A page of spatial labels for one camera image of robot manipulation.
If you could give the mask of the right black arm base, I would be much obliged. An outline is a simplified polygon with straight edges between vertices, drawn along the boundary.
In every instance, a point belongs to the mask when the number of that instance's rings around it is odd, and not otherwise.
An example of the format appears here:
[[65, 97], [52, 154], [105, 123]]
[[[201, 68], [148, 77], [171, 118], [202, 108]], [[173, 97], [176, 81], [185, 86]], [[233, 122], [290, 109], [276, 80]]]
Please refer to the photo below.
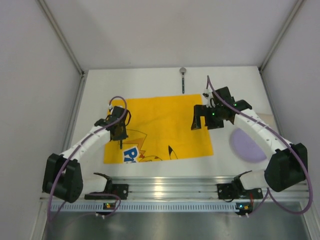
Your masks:
[[218, 183], [216, 187], [219, 200], [260, 200], [264, 197], [261, 188], [245, 190], [232, 183]]

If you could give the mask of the yellow printed cloth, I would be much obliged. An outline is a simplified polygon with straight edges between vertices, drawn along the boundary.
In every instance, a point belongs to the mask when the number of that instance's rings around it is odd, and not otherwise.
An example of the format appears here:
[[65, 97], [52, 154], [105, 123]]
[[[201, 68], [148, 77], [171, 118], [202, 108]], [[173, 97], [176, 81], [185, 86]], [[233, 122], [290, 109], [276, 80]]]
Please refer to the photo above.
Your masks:
[[131, 119], [128, 137], [104, 147], [104, 164], [145, 163], [214, 154], [210, 134], [202, 124], [191, 130], [194, 105], [203, 103], [200, 94], [127, 99]]

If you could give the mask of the spoon with teal handle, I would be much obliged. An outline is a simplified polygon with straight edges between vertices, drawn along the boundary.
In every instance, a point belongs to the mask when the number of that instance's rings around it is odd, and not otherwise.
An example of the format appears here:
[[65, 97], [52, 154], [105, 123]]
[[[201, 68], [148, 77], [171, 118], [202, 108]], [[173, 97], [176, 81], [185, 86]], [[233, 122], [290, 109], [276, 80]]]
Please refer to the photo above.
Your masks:
[[185, 75], [187, 72], [187, 69], [185, 67], [181, 67], [179, 69], [179, 72], [181, 74], [181, 88], [182, 88], [182, 94], [185, 93]]

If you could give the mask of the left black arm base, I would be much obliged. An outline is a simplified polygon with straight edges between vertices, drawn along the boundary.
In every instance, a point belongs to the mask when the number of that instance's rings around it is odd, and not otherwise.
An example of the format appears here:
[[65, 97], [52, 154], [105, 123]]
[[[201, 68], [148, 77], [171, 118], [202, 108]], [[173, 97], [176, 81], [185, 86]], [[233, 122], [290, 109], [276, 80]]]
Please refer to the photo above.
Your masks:
[[121, 200], [126, 200], [129, 194], [128, 184], [112, 184], [103, 192], [93, 192], [84, 195], [85, 200], [116, 200], [116, 196]]

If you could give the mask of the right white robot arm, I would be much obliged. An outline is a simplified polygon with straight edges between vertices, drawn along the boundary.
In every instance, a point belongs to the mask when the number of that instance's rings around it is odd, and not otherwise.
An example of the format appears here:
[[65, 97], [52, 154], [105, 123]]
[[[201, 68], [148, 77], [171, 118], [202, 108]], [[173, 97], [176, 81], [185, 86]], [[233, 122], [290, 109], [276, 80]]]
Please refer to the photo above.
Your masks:
[[293, 144], [282, 138], [247, 101], [236, 101], [228, 87], [216, 91], [206, 89], [203, 96], [207, 103], [194, 106], [192, 130], [201, 129], [201, 117], [208, 130], [223, 128], [229, 121], [245, 132], [268, 159], [265, 169], [246, 171], [234, 177], [233, 181], [241, 191], [270, 188], [282, 192], [306, 180], [308, 153], [302, 143]]

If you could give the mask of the lilac plate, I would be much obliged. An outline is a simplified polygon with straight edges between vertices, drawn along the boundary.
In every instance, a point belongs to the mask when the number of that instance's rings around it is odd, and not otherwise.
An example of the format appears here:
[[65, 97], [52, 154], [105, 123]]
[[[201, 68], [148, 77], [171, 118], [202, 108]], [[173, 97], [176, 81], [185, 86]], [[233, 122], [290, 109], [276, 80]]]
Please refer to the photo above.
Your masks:
[[267, 158], [263, 150], [240, 128], [232, 132], [229, 145], [232, 151], [245, 162], [257, 164]]

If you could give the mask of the beige paper cup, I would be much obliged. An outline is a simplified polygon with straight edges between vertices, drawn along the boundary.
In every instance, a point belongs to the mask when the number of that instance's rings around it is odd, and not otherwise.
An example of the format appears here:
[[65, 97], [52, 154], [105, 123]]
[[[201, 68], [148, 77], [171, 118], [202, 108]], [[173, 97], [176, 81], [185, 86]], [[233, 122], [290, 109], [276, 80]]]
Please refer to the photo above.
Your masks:
[[257, 115], [262, 121], [264, 121], [268, 125], [272, 125], [274, 123], [274, 116], [272, 114], [258, 113]]

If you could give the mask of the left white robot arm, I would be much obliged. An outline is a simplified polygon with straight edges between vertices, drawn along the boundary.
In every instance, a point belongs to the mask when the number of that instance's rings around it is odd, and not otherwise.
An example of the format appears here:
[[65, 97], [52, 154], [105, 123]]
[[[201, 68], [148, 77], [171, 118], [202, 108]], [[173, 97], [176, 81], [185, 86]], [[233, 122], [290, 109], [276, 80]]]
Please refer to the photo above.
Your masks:
[[86, 200], [106, 199], [112, 192], [112, 178], [92, 171], [93, 154], [110, 141], [122, 142], [127, 135], [126, 121], [131, 113], [121, 106], [114, 106], [106, 118], [101, 118], [79, 142], [68, 150], [52, 153], [46, 160], [42, 191], [68, 203], [81, 195]]

